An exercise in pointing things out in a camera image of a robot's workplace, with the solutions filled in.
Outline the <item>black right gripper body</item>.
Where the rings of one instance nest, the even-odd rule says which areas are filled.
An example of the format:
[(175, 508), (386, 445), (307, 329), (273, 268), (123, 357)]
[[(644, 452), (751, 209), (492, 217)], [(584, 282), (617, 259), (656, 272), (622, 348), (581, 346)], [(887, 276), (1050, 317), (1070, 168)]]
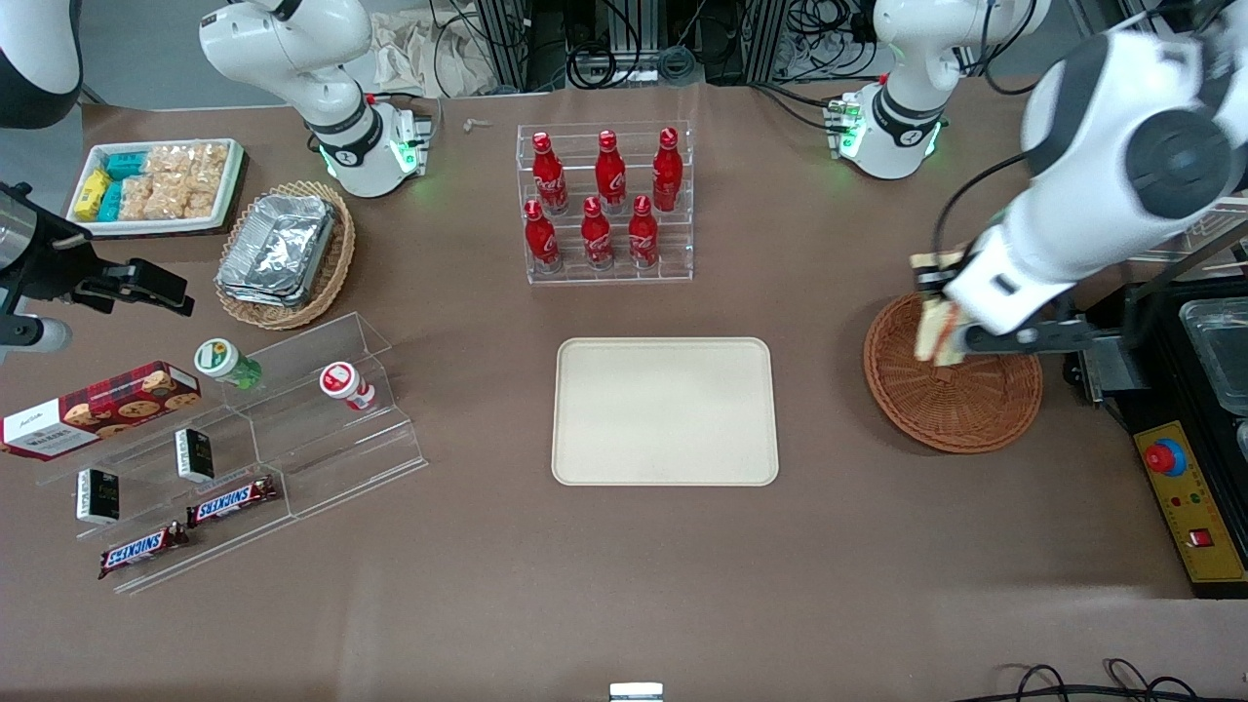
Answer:
[(119, 296), (134, 296), (136, 287), (151, 292), (187, 289), (186, 280), (146, 259), (114, 262), (99, 257), (85, 229), (40, 219), (27, 249), (27, 294), (66, 296), (82, 280), (111, 280)]

